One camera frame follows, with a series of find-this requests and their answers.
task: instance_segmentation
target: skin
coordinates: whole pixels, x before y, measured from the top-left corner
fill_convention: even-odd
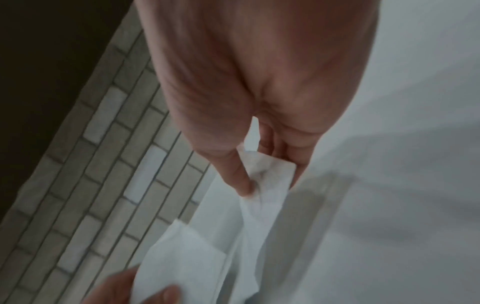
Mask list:
[[[252,193],[236,147],[306,169],[352,100],[378,21],[375,0],[135,0],[167,105],[198,154]]]
[[[86,297],[82,304],[129,304],[130,292],[138,268],[130,268],[107,278]],[[175,286],[168,286],[152,295],[142,304],[180,304],[181,292]]]

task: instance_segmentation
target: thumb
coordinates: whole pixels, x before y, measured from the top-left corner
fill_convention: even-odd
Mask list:
[[[218,171],[223,181],[236,190],[240,196],[253,193],[254,186],[240,160],[239,152],[233,149],[221,156],[202,154]]]
[[[170,285],[143,301],[142,304],[180,304],[180,297],[180,288]]]

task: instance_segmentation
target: tile floor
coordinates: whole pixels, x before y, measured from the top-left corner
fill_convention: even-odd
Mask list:
[[[169,116],[134,7],[0,225],[0,304],[77,304],[188,222],[215,169]]]

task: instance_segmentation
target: white tissue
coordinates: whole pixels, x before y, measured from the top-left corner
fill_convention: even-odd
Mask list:
[[[236,241],[221,251],[193,228],[174,221],[140,265],[130,304],[140,304],[170,284],[181,287],[183,304],[213,304],[229,271],[237,274],[229,303],[243,303],[258,292],[262,249],[287,196],[295,165],[257,152],[241,152],[240,157],[256,189],[238,202],[243,228],[236,232]]]

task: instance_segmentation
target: brick floor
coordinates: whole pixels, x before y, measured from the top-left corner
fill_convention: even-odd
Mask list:
[[[132,6],[0,225],[0,304],[77,304],[188,222],[215,169],[174,125]]]

